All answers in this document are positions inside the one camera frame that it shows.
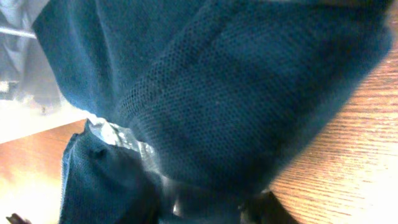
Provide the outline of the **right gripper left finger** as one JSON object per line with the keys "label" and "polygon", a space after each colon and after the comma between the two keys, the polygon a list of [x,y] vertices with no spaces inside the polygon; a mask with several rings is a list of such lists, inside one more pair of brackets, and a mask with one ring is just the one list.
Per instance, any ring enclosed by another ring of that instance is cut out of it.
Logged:
{"label": "right gripper left finger", "polygon": [[10,224],[31,224],[29,220],[21,218],[18,214],[13,213],[11,216],[6,217]]}

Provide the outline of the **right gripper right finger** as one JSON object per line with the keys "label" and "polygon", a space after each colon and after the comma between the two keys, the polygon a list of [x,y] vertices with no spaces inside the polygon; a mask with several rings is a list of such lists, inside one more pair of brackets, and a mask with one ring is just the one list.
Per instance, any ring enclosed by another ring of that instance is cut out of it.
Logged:
{"label": "right gripper right finger", "polygon": [[241,224],[299,224],[273,192],[267,191],[241,205]]}

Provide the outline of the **blue taped shirt bundle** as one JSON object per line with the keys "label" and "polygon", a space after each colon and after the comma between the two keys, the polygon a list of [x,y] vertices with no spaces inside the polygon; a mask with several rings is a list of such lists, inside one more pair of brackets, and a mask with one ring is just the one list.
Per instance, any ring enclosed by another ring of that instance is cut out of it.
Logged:
{"label": "blue taped shirt bundle", "polygon": [[50,1],[33,29],[86,111],[60,223],[241,223],[392,45],[391,1]]}

